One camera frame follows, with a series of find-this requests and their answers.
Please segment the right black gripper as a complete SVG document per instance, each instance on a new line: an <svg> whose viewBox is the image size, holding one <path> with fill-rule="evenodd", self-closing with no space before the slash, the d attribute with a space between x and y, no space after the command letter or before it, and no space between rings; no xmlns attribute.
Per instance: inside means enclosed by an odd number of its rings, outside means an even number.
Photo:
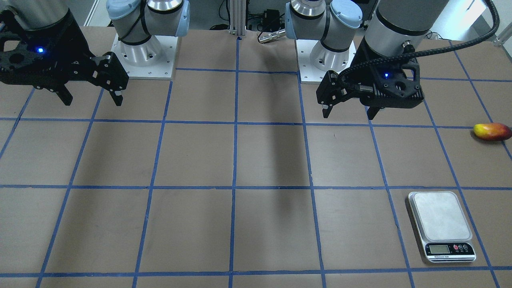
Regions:
<svg viewBox="0 0 512 288"><path fill-rule="evenodd" d="M52 89L65 106L73 96L68 81L86 81L110 91L116 106L122 106L122 91L129 76L114 52L95 56L72 12L55 24L33 31L22 28L11 10L1 12L1 45L17 41L10 51L1 49L1 82Z"/></svg>

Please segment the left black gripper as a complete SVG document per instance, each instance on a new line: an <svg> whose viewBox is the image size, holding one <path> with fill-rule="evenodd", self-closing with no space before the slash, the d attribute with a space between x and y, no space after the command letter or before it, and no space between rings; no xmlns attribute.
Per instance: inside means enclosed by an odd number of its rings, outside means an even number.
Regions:
<svg viewBox="0 0 512 288"><path fill-rule="evenodd" d="M329 70L316 90L316 100L327 119L333 106L358 98L367 106L366 116L373 120L384 108L412 109L424 102L420 84L420 67L415 46L399 46L398 55L383 63L386 57L370 48L364 38L357 48L351 66L337 73Z"/></svg>

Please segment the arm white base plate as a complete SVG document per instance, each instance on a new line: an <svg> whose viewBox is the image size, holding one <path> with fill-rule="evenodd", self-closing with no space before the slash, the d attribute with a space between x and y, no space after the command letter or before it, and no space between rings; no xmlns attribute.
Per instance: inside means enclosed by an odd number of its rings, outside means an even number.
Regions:
<svg viewBox="0 0 512 288"><path fill-rule="evenodd" d="M172 80L180 38L154 35L148 42L130 46L114 37L116 54L130 80Z"/></svg>
<svg viewBox="0 0 512 288"><path fill-rule="evenodd" d="M344 52L326 49L319 40L296 40L300 82L302 84L319 84L329 70L340 73L349 68L356 54L355 43Z"/></svg>

